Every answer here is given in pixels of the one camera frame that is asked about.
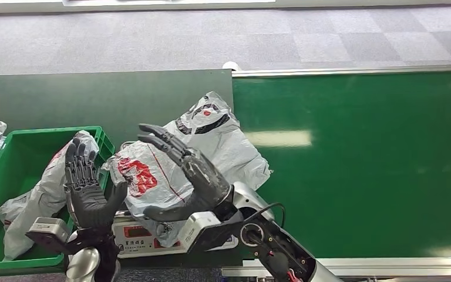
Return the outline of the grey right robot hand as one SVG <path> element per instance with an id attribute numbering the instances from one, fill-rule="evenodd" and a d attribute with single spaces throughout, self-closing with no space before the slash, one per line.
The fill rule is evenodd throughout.
<path id="1" fill-rule="evenodd" d="M 182 206 L 160 208 L 149 206 L 144 214 L 155 221 L 181 221 L 196 212 L 213 212 L 220 221 L 233 217 L 237 209 L 233 206 L 233 186 L 201 151 L 188 147 L 179 138 L 161 126 L 141 123 L 138 135 L 144 143 L 150 143 L 181 168 L 194 190 Z"/>

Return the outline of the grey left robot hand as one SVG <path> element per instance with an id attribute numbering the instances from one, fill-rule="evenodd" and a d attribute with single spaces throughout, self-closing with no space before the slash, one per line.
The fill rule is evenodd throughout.
<path id="1" fill-rule="evenodd" d="M 96 152 L 85 156 L 85 148 L 74 138 L 66 149 L 66 205 L 78 228 L 111 231 L 116 212 L 127 196 L 127 181 L 118 183 L 110 197 L 105 197 L 94 167 Z"/>

